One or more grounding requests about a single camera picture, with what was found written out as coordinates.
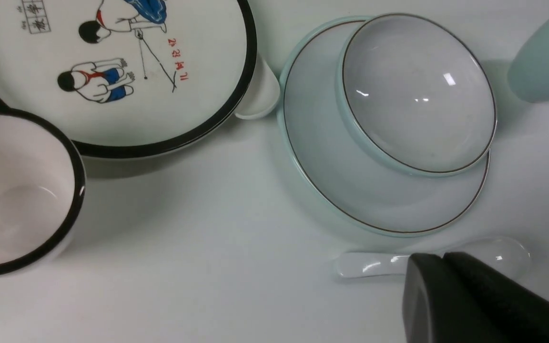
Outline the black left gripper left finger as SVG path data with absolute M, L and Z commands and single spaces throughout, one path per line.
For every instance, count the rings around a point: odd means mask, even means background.
M 408 343 L 497 343 L 499 331 L 440 256 L 409 257 L 402 299 Z

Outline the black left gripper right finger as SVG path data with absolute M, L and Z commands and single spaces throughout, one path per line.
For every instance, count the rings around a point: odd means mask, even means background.
M 549 343 L 549 301 L 466 252 L 444 261 L 510 343 Z

